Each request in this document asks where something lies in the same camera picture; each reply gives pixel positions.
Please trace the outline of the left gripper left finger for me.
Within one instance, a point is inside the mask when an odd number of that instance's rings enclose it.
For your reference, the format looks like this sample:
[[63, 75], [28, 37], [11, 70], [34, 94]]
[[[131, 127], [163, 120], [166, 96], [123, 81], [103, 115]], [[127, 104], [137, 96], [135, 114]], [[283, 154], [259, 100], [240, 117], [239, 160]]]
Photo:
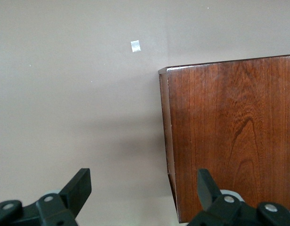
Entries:
[[90, 169], [80, 169], [58, 193], [23, 206], [20, 200], [0, 202], [0, 226], [76, 226], [76, 217], [91, 194]]

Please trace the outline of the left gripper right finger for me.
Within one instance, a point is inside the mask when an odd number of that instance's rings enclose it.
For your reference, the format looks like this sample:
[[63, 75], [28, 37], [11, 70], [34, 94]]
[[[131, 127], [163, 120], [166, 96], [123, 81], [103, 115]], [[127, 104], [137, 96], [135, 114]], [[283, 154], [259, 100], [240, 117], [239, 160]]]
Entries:
[[274, 202], [256, 208], [233, 194], [223, 194], [207, 169], [197, 172], [197, 192], [203, 210], [190, 226], [290, 226], [290, 211]]

